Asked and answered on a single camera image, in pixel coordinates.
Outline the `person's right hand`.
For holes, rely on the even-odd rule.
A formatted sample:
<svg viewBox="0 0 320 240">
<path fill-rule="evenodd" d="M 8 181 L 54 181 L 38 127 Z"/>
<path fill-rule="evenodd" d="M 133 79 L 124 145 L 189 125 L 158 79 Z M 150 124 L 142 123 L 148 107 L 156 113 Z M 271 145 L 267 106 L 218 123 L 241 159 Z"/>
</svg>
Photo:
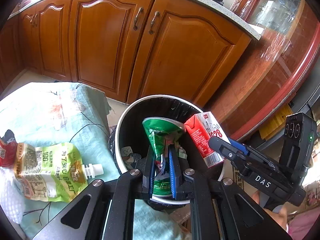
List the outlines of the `person's right hand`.
<svg viewBox="0 0 320 240">
<path fill-rule="evenodd" d="M 260 205 L 260 194 L 259 191 L 255 191 L 252 194 L 252 199 Z M 269 209 L 264 209 L 264 211 L 272 217 L 287 233 L 289 232 L 289 226 L 287 224 L 287 206 L 283 205 L 278 213 L 270 211 Z"/>
</svg>

